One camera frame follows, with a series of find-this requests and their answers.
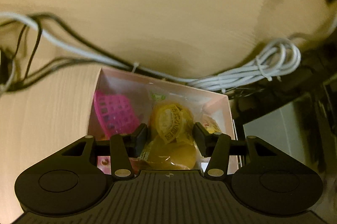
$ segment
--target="silver screw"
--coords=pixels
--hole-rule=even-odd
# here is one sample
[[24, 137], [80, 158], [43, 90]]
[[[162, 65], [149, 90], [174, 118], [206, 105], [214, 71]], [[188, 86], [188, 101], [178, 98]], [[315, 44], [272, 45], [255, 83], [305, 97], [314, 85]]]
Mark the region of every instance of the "silver screw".
[[224, 174], [223, 170], [220, 170], [220, 169], [210, 169], [207, 173], [208, 175], [213, 176], [213, 177], [219, 177]]
[[115, 172], [115, 175], [118, 177], [127, 177], [131, 174], [128, 169], [119, 169]]

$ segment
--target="open box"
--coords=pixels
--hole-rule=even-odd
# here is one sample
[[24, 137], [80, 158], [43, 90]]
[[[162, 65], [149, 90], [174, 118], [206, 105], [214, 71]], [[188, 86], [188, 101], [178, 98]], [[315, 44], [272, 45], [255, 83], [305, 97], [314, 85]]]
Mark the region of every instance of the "open box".
[[[229, 135], [232, 139], [235, 139], [229, 100], [226, 95], [113, 68], [101, 69], [97, 77], [96, 90], [100, 90], [106, 94], [122, 94], [127, 96], [140, 122], [148, 124], [152, 112], [152, 102], [148, 94], [149, 85], [185, 97], [191, 102], [202, 104], [203, 112], [217, 122], [222, 132]], [[96, 140], [102, 140], [104, 138], [104, 132], [96, 116], [94, 105], [92, 105], [89, 117], [88, 135], [94, 136]], [[202, 162], [204, 163], [203, 169], [205, 169], [205, 163], [208, 162], [208, 160], [202, 158]], [[237, 157], [230, 156], [228, 173], [234, 173], [237, 169]]]

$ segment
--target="pink plastic object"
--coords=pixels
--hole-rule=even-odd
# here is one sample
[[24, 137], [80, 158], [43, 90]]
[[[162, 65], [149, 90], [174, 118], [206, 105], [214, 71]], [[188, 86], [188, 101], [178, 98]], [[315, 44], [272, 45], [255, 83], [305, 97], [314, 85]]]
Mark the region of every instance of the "pink plastic object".
[[106, 95], [97, 90], [94, 107], [107, 139], [116, 134], [131, 134], [140, 124], [129, 99], [124, 95]]

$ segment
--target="pink mesh basket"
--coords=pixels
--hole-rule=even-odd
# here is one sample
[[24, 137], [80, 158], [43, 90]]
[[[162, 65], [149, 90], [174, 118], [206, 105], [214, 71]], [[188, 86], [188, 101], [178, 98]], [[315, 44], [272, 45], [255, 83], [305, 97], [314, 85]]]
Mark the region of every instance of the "pink mesh basket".
[[130, 100], [124, 95], [106, 95], [97, 90], [94, 107], [107, 139], [116, 134], [131, 134], [140, 124]]

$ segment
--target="pink patterned item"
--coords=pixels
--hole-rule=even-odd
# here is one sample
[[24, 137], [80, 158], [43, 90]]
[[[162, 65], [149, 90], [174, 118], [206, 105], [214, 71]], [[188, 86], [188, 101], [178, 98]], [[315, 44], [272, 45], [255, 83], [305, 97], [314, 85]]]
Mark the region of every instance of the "pink patterned item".
[[124, 95], [106, 95], [97, 90], [94, 106], [107, 139], [116, 134], [131, 134], [140, 125], [129, 99]]

